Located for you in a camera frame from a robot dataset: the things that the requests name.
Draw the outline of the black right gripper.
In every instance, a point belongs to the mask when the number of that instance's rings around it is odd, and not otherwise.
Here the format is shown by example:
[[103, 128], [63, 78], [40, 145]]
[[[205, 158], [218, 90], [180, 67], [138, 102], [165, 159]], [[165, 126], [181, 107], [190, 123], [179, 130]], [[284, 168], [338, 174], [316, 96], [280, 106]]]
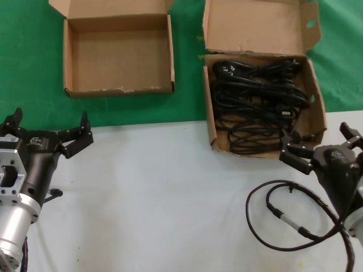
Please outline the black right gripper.
[[340, 125], [346, 139], [340, 145], [313, 147], [293, 143], [293, 137], [281, 131], [279, 160], [297, 171], [308, 175], [315, 172], [339, 217], [347, 218], [362, 207], [357, 185], [362, 177], [362, 161], [354, 148], [362, 148], [362, 135], [346, 122]]

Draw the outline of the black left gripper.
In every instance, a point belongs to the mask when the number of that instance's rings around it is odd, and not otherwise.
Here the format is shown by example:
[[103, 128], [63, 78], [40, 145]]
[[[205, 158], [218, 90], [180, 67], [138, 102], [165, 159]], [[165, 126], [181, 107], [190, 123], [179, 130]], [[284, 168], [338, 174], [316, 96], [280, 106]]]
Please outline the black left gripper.
[[57, 134], [54, 131], [21, 128], [22, 118], [23, 111], [17, 108], [14, 114], [7, 116], [1, 123], [1, 134], [19, 134], [19, 138], [24, 141], [28, 154], [25, 166], [27, 175], [20, 192], [42, 205], [61, 153], [70, 159], [94, 142], [91, 124], [84, 111], [78, 127]]

